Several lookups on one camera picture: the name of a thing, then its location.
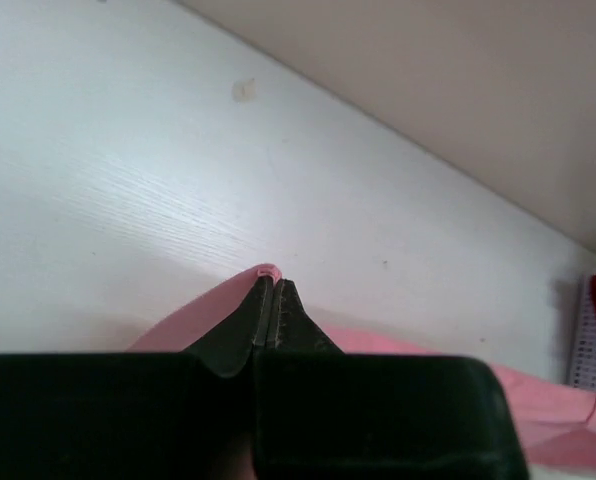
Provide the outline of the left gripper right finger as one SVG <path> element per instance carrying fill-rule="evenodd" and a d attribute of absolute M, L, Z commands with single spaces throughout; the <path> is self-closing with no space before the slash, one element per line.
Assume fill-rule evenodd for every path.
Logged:
<path fill-rule="evenodd" d="M 503 389 L 461 356 L 352 354 L 274 290 L 253 356 L 253 465 L 261 479 L 524 479 Z"/>

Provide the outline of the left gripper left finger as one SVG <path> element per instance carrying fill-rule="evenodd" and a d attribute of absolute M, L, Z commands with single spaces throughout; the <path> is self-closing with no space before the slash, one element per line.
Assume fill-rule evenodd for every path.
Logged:
<path fill-rule="evenodd" d="M 0 354 L 0 479 L 202 479 L 249 428 L 255 281 L 198 341 L 161 352 Z"/>

